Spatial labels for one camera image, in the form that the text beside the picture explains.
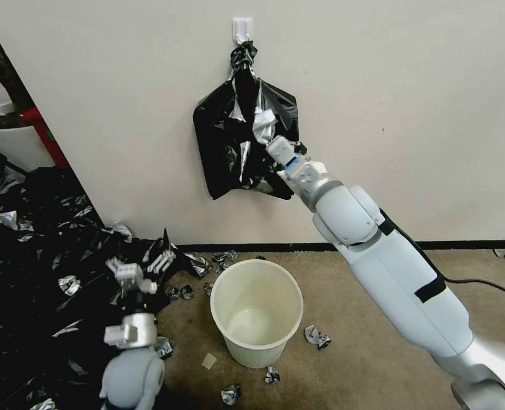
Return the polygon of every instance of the black baseboard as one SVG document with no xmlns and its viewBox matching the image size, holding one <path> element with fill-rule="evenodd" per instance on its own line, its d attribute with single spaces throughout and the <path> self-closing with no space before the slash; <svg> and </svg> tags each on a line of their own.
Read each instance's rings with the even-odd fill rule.
<svg viewBox="0 0 505 410">
<path fill-rule="evenodd" d="M 424 250 L 432 249 L 505 249 L 505 240 L 478 241 L 419 241 Z M 324 252 L 335 251 L 329 243 L 279 243 L 279 244 L 201 244 L 179 245 L 186 252 L 221 252 L 233 249 L 237 252 Z"/>
</svg>

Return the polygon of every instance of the beige carpet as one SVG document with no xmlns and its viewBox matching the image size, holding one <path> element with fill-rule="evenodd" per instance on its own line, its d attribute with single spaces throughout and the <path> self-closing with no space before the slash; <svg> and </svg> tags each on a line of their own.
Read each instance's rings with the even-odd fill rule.
<svg viewBox="0 0 505 410">
<path fill-rule="evenodd" d="M 257 254 L 243 253 L 238 260 Z M 275 363 L 276 385 L 264 383 L 265 369 L 248 369 L 231 358 L 212 320 L 203 283 L 178 273 L 171 283 L 190 284 L 192 300 L 171 303 L 158 315 L 159 332 L 171 337 L 166 386 L 181 408 L 226 408 L 220 389 L 240 383 L 238 409 L 458 409 L 451 377 L 421 349 L 407 344 L 353 278 L 335 252 L 263 253 L 285 267 L 303 293 L 302 323 Z M 505 286 L 505 260 L 491 251 L 431 251 L 448 277 L 485 278 Z M 479 284 L 450 285 L 471 314 L 471 327 L 505 342 L 505 293 Z M 307 343 L 303 328 L 315 324 L 332 338 L 323 351 Z M 217 357 L 207 370 L 200 364 Z"/>
</svg>

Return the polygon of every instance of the pile of black plastic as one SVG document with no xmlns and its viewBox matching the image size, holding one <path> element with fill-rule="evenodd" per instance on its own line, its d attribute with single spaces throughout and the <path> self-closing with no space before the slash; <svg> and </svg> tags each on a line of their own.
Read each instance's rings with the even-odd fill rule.
<svg viewBox="0 0 505 410">
<path fill-rule="evenodd" d="M 121 320 L 105 261 L 139 262 L 153 243 L 126 239 L 104 227 L 72 171 L 39 168 L 0 194 L 0 408 L 49 398 L 59 410 L 101 407 L 102 372 L 117 354 L 104 327 Z M 195 274 L 176 256 L 163 280 Z M 169 304 L 163 292 L 155 300 Z"/>
</svg>

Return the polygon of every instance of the plastic bag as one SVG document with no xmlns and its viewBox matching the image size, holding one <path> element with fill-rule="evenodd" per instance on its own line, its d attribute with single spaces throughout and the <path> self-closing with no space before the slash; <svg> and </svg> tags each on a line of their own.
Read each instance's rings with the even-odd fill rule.
<svg viewBox="0 0 505 410">
<path fill-rule="evenodd" d="M 195 108 L 194 125 L 208 192 L 232 189 L 290 199 L 292 191 L 265 150 L 273 136 L 298 141 L 294 96 L 266 83 L 252 69 L 257 50 L 245 42 L 231 53 L 231 77 Z"/>
</svg>

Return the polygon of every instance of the white planter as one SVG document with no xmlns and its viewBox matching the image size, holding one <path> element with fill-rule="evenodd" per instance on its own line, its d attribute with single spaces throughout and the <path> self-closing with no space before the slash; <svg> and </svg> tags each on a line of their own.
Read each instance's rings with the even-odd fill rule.
<svg viewBox="0 0 505 410">
<path fill-rule="evenodd" d="M 11 112 L 11 102 L 0 105 L 0 115 Z M 33 126 L 0 129 L 0 153 L 25 171 L 55 165 Z"/>
</svg>

